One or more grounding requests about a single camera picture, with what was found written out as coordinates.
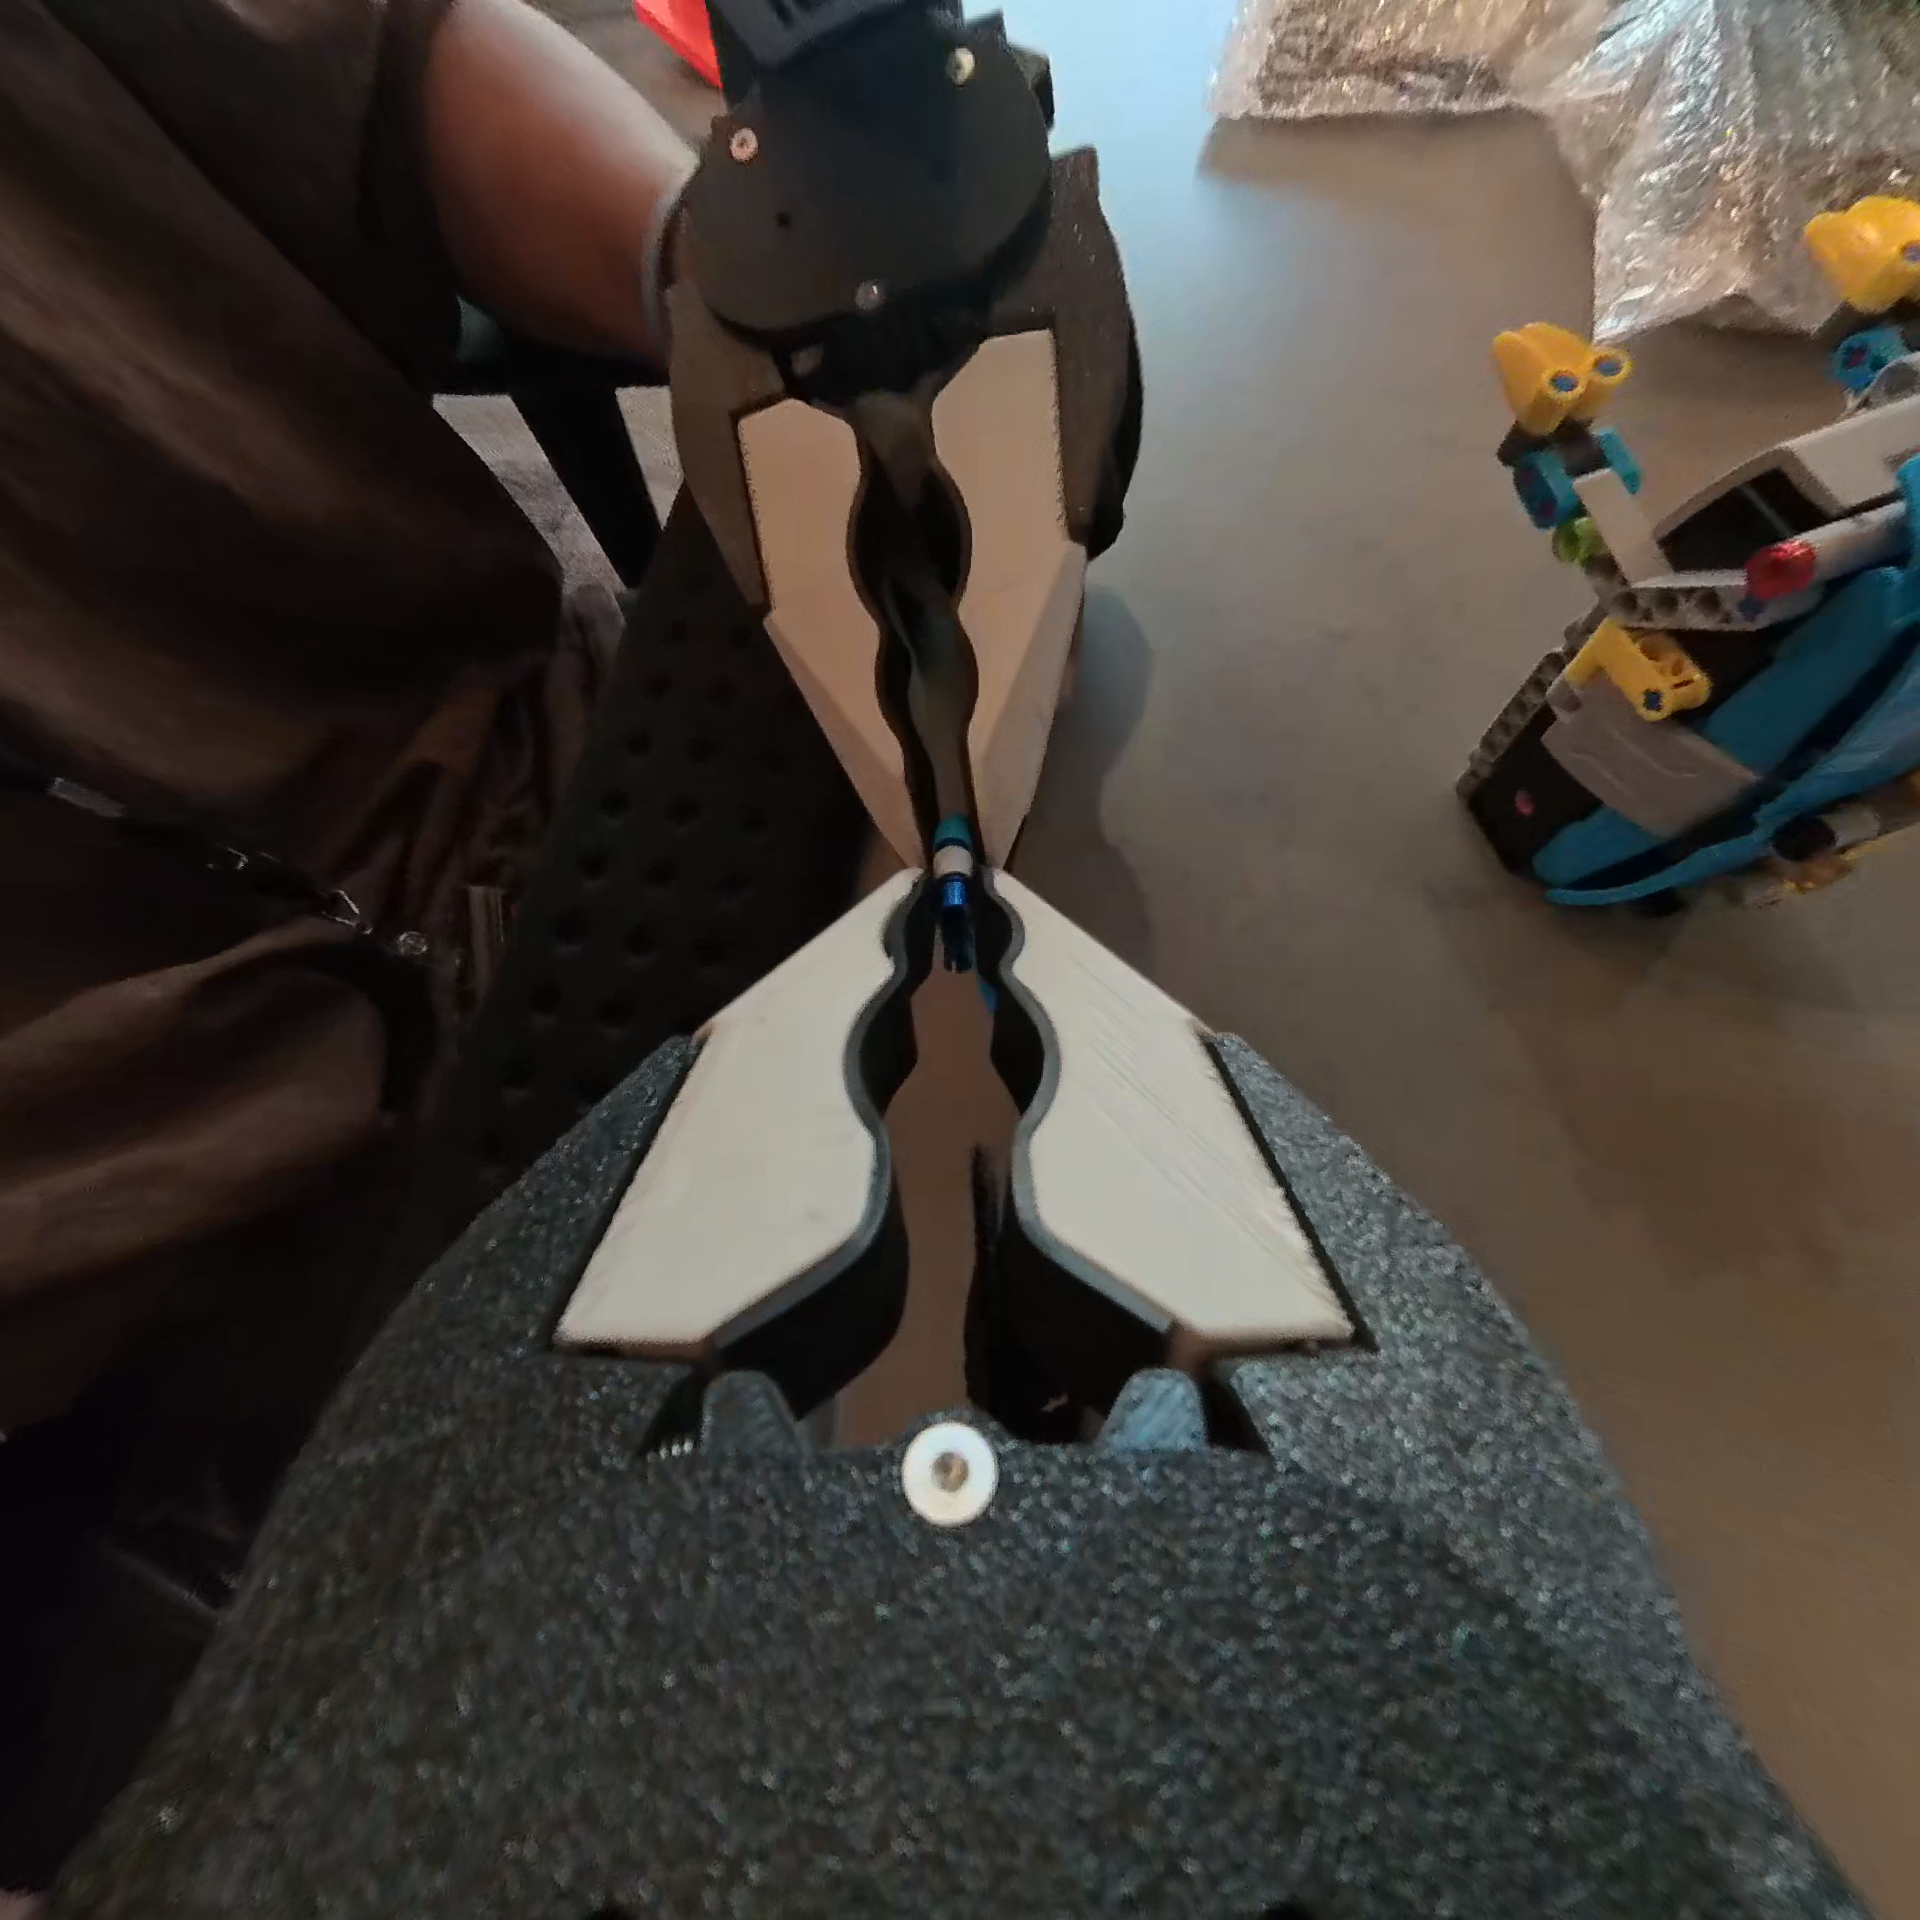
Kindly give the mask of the grey wristband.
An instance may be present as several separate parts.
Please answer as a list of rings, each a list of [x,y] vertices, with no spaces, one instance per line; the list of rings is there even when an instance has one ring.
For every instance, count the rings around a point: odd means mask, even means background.
[[[660,365],[670,358],[672,326],[666,300],[676,277],[674,259],[687,183],[687,166],[670,178],[666,188],[648,208],[639,239],[638,302],[644,328],[644,349]]]

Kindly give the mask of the toy brick robot model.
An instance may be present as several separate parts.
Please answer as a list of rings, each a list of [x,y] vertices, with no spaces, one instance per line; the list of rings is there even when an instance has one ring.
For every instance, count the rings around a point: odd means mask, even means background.
[[[1833,422],[1652,522],[1600,418],[1632,364],[1562,326],[1495,336],[1497,446],[1529,523],[1591,590],[1456,781],[1509,872],[1560,908],[1750,904],[1914,828],[1913,198],[1822,211]]]

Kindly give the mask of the person's brown shirt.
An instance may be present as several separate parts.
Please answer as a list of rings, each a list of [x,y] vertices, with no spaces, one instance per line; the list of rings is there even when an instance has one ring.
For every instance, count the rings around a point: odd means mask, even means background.
[[[4,1434],[312,1303],[583,740],[434,402],[446,11],[4,5]]]

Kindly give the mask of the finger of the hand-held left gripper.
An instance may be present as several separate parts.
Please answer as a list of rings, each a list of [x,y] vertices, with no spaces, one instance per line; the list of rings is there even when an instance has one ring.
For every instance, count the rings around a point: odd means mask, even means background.
[[[958,619],[975,667],[974,811],[1007,861],[1040,786],[1086,602],[1070,536],[1058,354],[1047,328],[990,339],[929,404],[932,447],[966,519]]]
[[[735,422],[764,629],[880,838],[906,869],[927,861],[904,752],[880,699],[880,624],[857,578],[868,466],[853,422],[785,398]]]

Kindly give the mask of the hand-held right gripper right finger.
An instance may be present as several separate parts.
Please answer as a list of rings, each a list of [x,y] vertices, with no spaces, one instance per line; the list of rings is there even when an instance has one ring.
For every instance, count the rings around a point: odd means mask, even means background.
[[[1108,1412],[1142,1371],[1359,1343],[1221,1038],[1007,872],[977,930],[1014,1126],[975,1183],[975,1402]]]

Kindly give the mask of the person's left forearm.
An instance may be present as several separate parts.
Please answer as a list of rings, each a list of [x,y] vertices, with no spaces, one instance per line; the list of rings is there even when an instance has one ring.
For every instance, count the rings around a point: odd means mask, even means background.
[[[447,261],[470,304],[524,339],[626,357],[646,213],[694,172],[690,143],[560,23],[456,2],[423,61],[423,142]]]

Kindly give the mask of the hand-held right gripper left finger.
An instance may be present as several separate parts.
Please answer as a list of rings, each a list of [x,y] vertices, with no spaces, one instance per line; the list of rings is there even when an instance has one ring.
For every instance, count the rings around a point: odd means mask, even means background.
[[[885,1111],[916,1060],[921,872],[853,902],[700,1034],[558,1320],[565,1352],[756,1371],[826,1403],[892,1342]]]

